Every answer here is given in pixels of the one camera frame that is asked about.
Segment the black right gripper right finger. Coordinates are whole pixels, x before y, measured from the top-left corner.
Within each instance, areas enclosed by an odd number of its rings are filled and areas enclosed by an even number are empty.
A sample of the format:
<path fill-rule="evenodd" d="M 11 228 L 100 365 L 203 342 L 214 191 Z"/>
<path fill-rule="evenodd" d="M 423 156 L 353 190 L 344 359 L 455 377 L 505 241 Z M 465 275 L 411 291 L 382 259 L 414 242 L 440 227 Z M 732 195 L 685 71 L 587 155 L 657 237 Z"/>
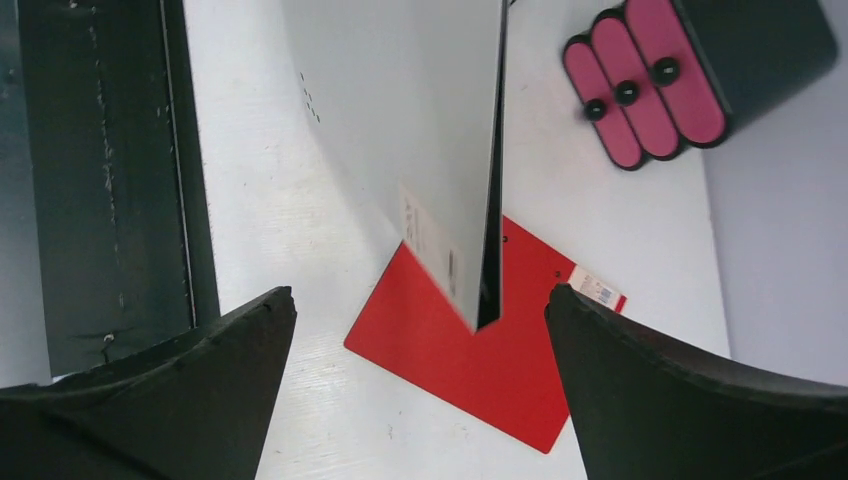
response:
<path fill-rule="evenodd" d="M 847 390 L 745 365 L 566 284 L 545 320 L 591 479 L 843 479 Z"/>

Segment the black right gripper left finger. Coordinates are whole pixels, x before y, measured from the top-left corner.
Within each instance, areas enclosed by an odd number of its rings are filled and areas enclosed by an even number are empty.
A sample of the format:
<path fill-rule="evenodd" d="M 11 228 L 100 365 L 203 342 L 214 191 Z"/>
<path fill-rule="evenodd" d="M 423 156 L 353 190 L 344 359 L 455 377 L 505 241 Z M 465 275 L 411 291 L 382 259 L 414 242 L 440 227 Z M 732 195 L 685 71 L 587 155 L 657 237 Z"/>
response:
<path fill-rule="evenodd" d="M 3 389 L 2 477 L 254 478 L 296 319 L 277 287 L 131 356 Z"/>

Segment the red binder folder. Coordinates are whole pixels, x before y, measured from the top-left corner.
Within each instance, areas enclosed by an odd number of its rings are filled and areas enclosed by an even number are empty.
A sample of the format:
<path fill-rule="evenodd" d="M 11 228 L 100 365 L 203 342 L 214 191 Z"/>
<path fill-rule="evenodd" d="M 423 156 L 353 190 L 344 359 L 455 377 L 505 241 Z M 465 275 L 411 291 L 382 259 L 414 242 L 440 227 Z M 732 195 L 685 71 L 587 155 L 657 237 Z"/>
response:
<path fill-rule="evenodd" d="M 400 246 L 347 335 L 353 353 L 547 454 L 569 408 L 544 317 L 558 283 L 621 312 L 627 298 L 509 218 L 503 314 L 473 333 Z"/>

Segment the white binder cover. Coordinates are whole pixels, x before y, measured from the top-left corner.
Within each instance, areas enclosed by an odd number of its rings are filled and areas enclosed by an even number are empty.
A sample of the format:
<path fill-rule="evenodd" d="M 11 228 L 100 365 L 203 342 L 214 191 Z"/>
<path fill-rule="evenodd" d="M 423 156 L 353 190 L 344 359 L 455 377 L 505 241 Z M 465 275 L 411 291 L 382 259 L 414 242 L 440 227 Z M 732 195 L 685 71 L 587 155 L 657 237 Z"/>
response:
<path fill-rule="evenodd" d="M 501 317 L 505 1 L 286 1 L 326 157 L 471 331 Z"/>

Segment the pink drawer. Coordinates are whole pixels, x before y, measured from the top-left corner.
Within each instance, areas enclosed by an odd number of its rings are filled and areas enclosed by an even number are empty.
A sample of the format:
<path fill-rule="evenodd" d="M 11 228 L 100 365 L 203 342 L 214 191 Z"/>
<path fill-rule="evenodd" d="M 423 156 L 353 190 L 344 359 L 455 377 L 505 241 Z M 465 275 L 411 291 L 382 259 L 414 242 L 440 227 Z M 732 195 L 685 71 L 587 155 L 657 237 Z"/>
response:
<path fill-rule="evenodd" d="M 699 147 L 718 142 L 726 116 L 673 2 L 629 0 L 625 20 L 680 134 Z"/>
<path fill-rule="evenodd" d="M 682 150 L 682 141 L 624 21 L 607 9 L 596 18 L 591 46 L 612 87 L 613 100 L 643 150 L 657 160 L 669 160 Z"/>
<path fill-rule="evenodd" d="M 592 125 L 609 161 L 626 171 L 641 168 L 647 155 L 613 99 L 612 86 L 586 34 L 567 41 L 562 64 L 581 103 L 581 116 Z"/>

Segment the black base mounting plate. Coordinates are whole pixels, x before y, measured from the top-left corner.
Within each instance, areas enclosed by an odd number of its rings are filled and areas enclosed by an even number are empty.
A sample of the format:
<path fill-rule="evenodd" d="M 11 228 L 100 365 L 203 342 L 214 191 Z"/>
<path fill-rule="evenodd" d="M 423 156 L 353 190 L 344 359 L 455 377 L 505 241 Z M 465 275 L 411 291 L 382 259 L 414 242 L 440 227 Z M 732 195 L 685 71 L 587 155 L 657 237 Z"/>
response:
<path fill-rule="evenodd" d="M 219 316 L 184 5 L 22 1 L 46 340 L 62 376 Z"/>

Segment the pink top drawer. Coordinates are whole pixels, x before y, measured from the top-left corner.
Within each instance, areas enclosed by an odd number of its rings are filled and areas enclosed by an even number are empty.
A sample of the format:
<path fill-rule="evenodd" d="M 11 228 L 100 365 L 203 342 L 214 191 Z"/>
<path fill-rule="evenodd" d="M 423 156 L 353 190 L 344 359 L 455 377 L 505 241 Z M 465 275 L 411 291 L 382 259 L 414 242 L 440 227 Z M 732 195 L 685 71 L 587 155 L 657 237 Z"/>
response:
<path fill-rule="evenodd" d="M 673 2 L 629 0 L 625 20 L 680 134 L 699 147 L 718 142 L 726 116 Z"/>

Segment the black drawer cabinet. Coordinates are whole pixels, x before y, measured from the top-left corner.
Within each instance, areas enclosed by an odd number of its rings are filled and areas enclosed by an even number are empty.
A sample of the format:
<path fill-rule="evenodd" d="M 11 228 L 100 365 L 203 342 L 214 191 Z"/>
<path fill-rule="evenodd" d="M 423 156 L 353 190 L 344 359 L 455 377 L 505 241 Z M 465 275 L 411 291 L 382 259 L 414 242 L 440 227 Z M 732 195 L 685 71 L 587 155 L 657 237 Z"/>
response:
<path fill-rule="evenodd" d="M 817 1 L 673 4 L 725 113 L 712 148 L 827 73 L 839 48 Z"/>

